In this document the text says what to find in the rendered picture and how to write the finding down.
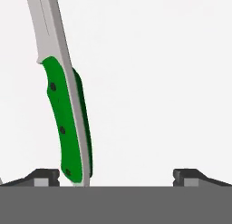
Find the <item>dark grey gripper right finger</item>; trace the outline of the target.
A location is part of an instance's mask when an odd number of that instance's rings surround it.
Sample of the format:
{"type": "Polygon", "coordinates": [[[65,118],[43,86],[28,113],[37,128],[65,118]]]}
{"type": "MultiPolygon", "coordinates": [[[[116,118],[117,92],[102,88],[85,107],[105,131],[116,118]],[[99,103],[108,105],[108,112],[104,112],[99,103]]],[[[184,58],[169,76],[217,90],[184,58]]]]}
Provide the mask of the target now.
{"type": "Polygon", "coordinates": [[[232,187],[232,184],[207,177],[197,169],[174,169],[174,187],[232,187]]]}

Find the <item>green-handled knife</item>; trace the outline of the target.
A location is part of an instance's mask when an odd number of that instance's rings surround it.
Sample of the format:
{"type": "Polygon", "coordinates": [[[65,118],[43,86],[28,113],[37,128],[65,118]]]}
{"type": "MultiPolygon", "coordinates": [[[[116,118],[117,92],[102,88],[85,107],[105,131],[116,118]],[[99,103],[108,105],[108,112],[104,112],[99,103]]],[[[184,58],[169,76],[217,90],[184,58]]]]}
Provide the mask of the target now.
{"type": "Polygon", "coordinates": [[[46,71],[47,95],[61,143],[61,170],[70,182],[88,187],[92,141],[82,80],[73,69],[57,0],[27,0],[37,44],[37,62],[46,71]]]}

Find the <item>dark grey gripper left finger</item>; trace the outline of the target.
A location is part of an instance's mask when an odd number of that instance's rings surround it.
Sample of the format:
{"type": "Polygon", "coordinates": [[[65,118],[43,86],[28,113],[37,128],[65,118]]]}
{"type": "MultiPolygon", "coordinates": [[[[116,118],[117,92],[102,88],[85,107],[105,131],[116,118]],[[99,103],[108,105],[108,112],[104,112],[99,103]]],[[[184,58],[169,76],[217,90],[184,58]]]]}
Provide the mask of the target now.
{"type": "Polygon", "coordinates": [[[24,178],[3,183],[3,186],[59,187],[59,177],[58,169],[36,169],[24,178]]]}

